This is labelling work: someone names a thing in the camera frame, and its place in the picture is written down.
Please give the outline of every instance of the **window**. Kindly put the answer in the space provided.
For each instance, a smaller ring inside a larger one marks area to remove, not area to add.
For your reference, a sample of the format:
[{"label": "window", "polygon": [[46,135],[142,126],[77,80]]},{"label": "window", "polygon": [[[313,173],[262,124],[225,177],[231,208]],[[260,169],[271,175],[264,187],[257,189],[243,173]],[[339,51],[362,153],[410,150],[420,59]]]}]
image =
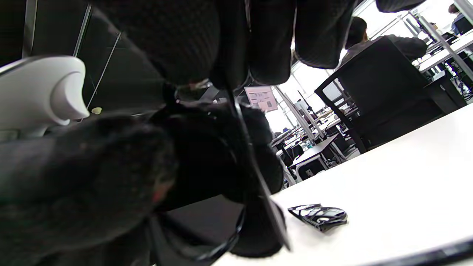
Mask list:
[{"label": "window", "polygon": [[455,14],[448,12],[451,4],[453,0],[427,0],[415,10],[428,22],[435,23],[440,32],[445,33],[451,30],[452,22],[456,18]]},{"label": "window", "polygon": [[306,94],[306,92],[301,88],[297,80],[292,75],[289,77],[288,81],[279,85],[279,88],[289,97],[292,103],[296,103],[301,99],[298,91],[300,91],[302,95]]},{"label": "window", "polygon": [[398,37],[415,37],[403,21],[399,20],[392,27],[380,33],[380,36],[396,35]]},{"label": "window", "polygon": [[294,76],[299,81],[305,93],[307,93],[308,96],[312,95],[314,90],[329,77],[329,74],[324,69],[313,68],[301,62],[298,64],[299,66],[294,68]]},{"label": "window", "polygon": [[284,115],[281,108],[266,113],[266,119],[268,120],[269,127],[273,132],[283,132],[284,128],[292,128],[288,118]]},{"label": "window", "polygon": [[407,11],[401,11],[398,13],[382,13],[378,10],[376,2],[373,0],[367,7],[363,10],[360,10],[359,14],[356,16],[364,19],[368,25],[368,37],[372,38],[377,35],[378,32],[397,19],[398,15],[405,15]]}]

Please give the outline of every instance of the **metal pole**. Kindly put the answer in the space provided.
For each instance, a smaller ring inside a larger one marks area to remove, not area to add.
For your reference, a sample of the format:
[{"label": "metal pole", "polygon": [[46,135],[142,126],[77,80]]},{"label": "metal pole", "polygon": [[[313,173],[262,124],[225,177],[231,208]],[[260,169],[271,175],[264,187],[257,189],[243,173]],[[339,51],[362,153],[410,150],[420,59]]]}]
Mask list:
[{"label": "metal pole", "polygon": [[305,116],[309,119],[310,123],[314,125],[315,129],[319,132],[320,137],[323,139],[325,137],[324,133],[320,129],[320,127],[317,125],[317,122],[312,118],[312,116],[309,114],[309,112],[305,109],[302,109],[302,112],[304,113]]},{"label": "metal pole", "polygon": [[299,114],[297,109],[294,107],[292,104],[291,100],[282,92],[282,90],[279,88],[279,86],[274,86],[275,90],[281,95],[282,100],[288,105],[289,109],[291,110],[292,114],[296,117],[297,121],[299,122],[299,125],[304,129],[304,131],[307,134],[307,137],[310,140],[315,140],[314,134],[312,134],[312,131],[309,128],[309,124],[302,118],[302,116]]},{"label": "metal pole", "polygon": [[466,75],[473,80],[473,71],[468,67],[468,65],[463,61],[463,59],[453,51],[450,45],[445,41],[445,39],[438,33],[434,27],[425,20],[424,17],[419,16],[419,21],[424,25],[424,27],[432,34],[439,42],[442,43],[442,46],[452,55],[456,63],[463,69]]},{"label": "metal pole", "polygon": [[112,47],[112,51],[108,55],[108,59],[107,59],[107,62],[105,63],[104,70],[102,71],[102,74],[100,75],[100,78],[98,79],[97,86],[94,88],[94,93],[90,97],[89,103],[87,104],[87,110],[90,107],[90,104],[92,103],[92,99],[94,98],[95,94],[97,93],[98,86],[100,85],[100,82],[102,81],[102,78],[104,77],[105,70],[107,69],[108,63],[110,62],[110,58],[112,58],[112,54],[115,51],[115,47],[117,46],[117,43],[120,40],[120,36],[122,36],[121,32],[118,34],[117,39],[115,40],[114,46]]},{"label": "metal pole", "polygon": [[25,29],[23,32],[23,50],[21,58],[26,58],[33,51],[36,31],[36,15],[38,11],[38,0],[26,0]]},{"label": "metal pole", "polygon": [[473,25],[473,6],[468,0],[454,0],[455,6]]},{"label": "metal pole", "polygon": [[79,53],[80,45],[82,44],[82,39],[84,38],[84,34],[86,32],[87,23],[92,15],[92,5],[88,4],[86,8],[86,12],[84,14],[84,18],[82,19],[82,25],[80,26],[79,36],[77,37],[76,47],[74,48],[74,53],[72,56],[77,57]]}]

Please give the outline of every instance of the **black fabric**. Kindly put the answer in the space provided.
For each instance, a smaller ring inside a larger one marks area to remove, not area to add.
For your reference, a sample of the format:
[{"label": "black fabric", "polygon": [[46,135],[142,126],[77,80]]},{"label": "black fabric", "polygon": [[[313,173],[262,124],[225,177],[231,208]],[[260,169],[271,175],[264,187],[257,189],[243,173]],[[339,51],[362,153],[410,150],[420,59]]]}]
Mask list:
[{"label": "black fabric", "polygon": [[221,41],[210,79],[217,88],[237,88],[248,76],[246,48],[250,32],[245,2],[215,0],[215,4],[219,11]]},{"label": "black fabric", "polygon": [[240,238],[231,253],[242,257],[269,257],[281,249],[282,245],[277,241],[271,221],[267,215],[261,215],[264,211],[259,199],[253,199],[248,205]]},{"label": "black fabric", "polygon": [[337,67],[355,0],[298,1],[296,55],[317,68]]},{"label": "black fabric", "polygon": [[248,57],[251,75],[257,82],[281,84],[288,80],[295,11],[294,0],[251,2]]},{"label": "black fabric", "polygon": [[[397,12],[423,1],[377,0],[377,5],[382,12]],[[247,62],[257,83],[284,83],[292,63],[293,29],[299,60],[312,67],[335,68],[358,3],[247,0],[250,16],[244,18],[245,0],[90,2],[126,33],[168,81],[183,85],[211,77],[219,89],[244,83]],[[247,34],[250,41],[245,47]]]},{"label": "black fabric", "polygon": [[173,182],[177,166],[168,135],[130,116],[3,143],[0,156],[6,266],[54,261],[67,251],[90,259],[91,247],[126,234],[152,211],[155,193]]},{"label": "black fabric", "polygon": [[[173,137],[177,158],[183,167],[179,168],[174,187],[157,210],[168,211],[221,194],[241,202],[242,192],[248,188],[242,178],[244,171],[228,152],[238,139],[238,129],[232,122],[228,105],[201,103],[188,107],[194,109],[195,115],[175,115],[159,122]],[[209,120],[207,113],[216,119]],[[269,124],[260,110],[243,107],[243,114],[260,170],[270,192],[276,193],[282,188],[283,173],[269,148],[272,140]]]}]

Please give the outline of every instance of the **white table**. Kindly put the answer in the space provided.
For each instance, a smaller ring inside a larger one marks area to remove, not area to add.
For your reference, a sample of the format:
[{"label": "white table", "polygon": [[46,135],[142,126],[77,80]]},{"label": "white table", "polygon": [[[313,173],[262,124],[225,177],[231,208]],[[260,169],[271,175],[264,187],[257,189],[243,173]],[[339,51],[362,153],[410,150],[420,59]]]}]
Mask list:
[{"label": "white table", "polygon": [[[458,39],[455,40],[454,43],[450,46],[455,53],[459,53],[461,50],[467,48],[469,45],[473,44],[473,30],[467,32],[466,34],[460,36]],[[430,57],[426,61],[422,62],[419,66],[419,71],[424,73],[425,71],[435,67],[442,61],[447,60],[448,58],[452,57],[452,55],[446,50],[442,50],[435,54],[434,56]]]},{"label": "white table", "polygon": [[285,212],[293,253],[215,265],[360,266],[473,237],[472,116],[464,107],[273,196],[284,209],[342,208],[349,224],[322,234]]}]

